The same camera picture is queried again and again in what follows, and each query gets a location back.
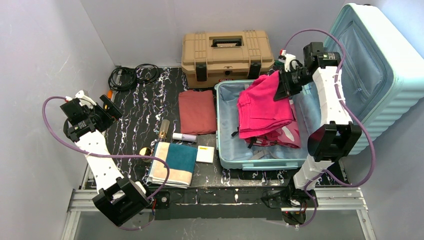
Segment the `magenta shorts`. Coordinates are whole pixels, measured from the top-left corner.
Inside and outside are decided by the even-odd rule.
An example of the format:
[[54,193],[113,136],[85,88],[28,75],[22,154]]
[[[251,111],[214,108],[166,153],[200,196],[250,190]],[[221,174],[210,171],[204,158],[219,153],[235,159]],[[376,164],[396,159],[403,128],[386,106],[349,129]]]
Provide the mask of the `magenta shorts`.
[[274,100],[279,80],[279,71],[261,75],[240,92],[236,106],[241,139],[262,136],[295,121],[289,98]]

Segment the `orange handled screwdriver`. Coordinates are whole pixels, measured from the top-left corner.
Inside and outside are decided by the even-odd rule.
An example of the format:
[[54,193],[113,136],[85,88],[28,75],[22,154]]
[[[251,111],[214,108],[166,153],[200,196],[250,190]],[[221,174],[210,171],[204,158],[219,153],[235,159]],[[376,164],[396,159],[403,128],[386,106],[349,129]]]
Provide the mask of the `orange handled screwdriver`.
[[[107,92],[107,98],[109,99],[109,101],[111,101],[111,100],[112,100],[113,94],[114,94],[114,92],[113,92],[112,90],[109,90],[109,91]],[[105,110],[107,110],[107,109],[108,109],[108,104],[107,104],[106,102],[104,103],[103,108],[104,108]]]

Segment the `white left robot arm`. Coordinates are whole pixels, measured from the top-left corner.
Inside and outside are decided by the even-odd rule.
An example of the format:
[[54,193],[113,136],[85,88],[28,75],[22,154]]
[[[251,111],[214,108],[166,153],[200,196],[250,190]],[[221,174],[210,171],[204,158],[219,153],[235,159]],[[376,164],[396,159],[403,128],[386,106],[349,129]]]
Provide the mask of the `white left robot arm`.
[[60,108],[67,117],[65,136],[84,151],[93,173],[97,190],[92,199],[95,207],[117,227],[150,207],[153,201],[148,199],[151,194],[148,187],[125,177],[110,157],[103,132],[122,116],[116,105],[104,109],[80,90],[74,97],[67,97]]

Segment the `white lavender tube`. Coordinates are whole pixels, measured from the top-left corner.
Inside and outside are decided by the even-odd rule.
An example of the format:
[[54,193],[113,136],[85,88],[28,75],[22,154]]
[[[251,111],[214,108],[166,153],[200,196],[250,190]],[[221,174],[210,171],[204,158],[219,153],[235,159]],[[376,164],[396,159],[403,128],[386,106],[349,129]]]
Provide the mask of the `white lavender tube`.
[[177,133],[177,132],[174,132],[172,134],[172,139],[176,141],[184,141],[184,142],[191,142],[191,143],[196,143],[198,141],[198,137],[196,135]]

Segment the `rust red cloth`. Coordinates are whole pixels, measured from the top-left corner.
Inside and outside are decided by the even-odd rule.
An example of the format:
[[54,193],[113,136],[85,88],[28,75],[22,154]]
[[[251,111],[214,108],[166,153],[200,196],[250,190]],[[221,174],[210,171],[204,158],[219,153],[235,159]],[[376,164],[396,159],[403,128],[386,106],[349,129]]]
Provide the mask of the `rust red cloth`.
[[189,135],[217,131],[217,114],[212,90],[187,90],[178,95],[180,132]]

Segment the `teal and beige folded towel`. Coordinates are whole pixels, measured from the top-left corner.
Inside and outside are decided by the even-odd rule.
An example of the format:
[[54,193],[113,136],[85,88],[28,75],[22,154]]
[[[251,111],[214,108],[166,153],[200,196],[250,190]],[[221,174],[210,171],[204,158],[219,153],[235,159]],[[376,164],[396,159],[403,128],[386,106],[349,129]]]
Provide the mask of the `teal and beige folded towel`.
[[[154,149],[154,156],[167,163],[169,176],[166,186],[187,189],[193,178],[198,150],[195,147],[158,142]],[[153,160],[147,176],[147,182],[161,185],[167,176],[167,168],[160,162]]]

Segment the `gold round compact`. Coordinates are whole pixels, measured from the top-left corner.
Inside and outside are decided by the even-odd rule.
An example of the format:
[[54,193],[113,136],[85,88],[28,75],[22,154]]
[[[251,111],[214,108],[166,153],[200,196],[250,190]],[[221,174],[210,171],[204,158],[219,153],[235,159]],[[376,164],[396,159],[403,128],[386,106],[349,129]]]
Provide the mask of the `gold round compact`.
[[[149,147],[143,147],[140,151],[139,151],[139,155],[141,156],[148,156],[151,157],[152,156],[152,149]],[[142,157],[141,158],[142,161],[144,161],[145,163],[150,163],[152,160],[150,158],[146,158],[146,157]]]

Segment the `light blue open suitcase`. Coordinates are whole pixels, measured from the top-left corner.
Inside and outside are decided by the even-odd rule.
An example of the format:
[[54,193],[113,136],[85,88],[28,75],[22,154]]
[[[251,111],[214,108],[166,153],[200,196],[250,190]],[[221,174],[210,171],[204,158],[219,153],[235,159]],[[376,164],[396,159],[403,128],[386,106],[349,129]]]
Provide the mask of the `light blue open suitcase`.
[[[424,60],[375,6],[349,3],[341,9],[324,47],[339,52],[340,45],[346,50],[340,71],[345,104],[376,139],[424,96]],[[307,158],[309,135],[320,126],[315,84],[309,83],[293,97],[300,148],[249,146],[235,135],[237,100],[251,84],[232,80],[215,86],[221,166],[245,171],[298,168]]]

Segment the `white square packet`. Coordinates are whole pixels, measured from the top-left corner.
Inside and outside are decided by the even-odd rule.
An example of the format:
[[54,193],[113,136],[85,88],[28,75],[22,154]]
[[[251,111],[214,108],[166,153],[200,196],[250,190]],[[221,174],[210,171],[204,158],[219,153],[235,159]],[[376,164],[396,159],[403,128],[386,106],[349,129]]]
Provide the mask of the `white square packet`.
[[197,147],[196,163],[212,164],[215,159],[215,147],[202,146]]

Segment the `pink camouflage pants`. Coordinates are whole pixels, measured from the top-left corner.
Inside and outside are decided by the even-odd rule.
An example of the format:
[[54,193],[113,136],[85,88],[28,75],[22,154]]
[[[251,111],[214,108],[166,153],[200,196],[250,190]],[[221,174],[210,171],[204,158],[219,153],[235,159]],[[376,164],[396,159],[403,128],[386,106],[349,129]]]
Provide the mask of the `pink camouflage pants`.
[[301,147],[296,110],[291,99],[273,101],[267,109],[240,101],[236,106],[238,127],[231,136],[238,135],[246,142],[248,148],[283,146],[299,149]]

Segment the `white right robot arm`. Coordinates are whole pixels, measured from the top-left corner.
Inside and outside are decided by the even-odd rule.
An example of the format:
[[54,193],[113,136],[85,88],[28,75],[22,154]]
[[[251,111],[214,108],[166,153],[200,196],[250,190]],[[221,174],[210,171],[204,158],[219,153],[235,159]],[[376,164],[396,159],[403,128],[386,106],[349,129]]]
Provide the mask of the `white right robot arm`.
[[305,162],[292,178],[295,189],[311,191],[319,175],[341,158],[347,156],[362,134],[362,130],[342,106],[342,85],[335,78],[341,63],[338,52],[325,51],[322,42],[311,42],[303,48],[304,63],[295,55],[280,52],[284,70],[278,74],[279,82],[274,101],[301,93],[303,87],[313,83],[317,90],[320,116],[319,126],[309,134]]

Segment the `tan plastic toolbox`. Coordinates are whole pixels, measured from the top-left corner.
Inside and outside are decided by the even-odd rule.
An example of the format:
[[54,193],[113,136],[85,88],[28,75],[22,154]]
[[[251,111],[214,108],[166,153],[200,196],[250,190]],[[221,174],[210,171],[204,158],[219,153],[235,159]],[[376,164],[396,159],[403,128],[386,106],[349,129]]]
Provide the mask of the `tan plastic toolbox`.
[[223,81],[255,80],[275,64],[263,30],[188,33],[182,41],[181,67],[190,89]]

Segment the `clear gold perfume bottle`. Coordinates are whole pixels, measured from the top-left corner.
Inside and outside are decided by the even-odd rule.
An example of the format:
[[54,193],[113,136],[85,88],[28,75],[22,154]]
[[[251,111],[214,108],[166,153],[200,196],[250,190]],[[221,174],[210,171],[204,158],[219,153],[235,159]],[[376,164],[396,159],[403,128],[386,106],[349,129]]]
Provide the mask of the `clear gold perfume bottle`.
[[163,119],[158,132],[158,141],[165,142],[167,140],[168,130],[170,126],[170,121]]

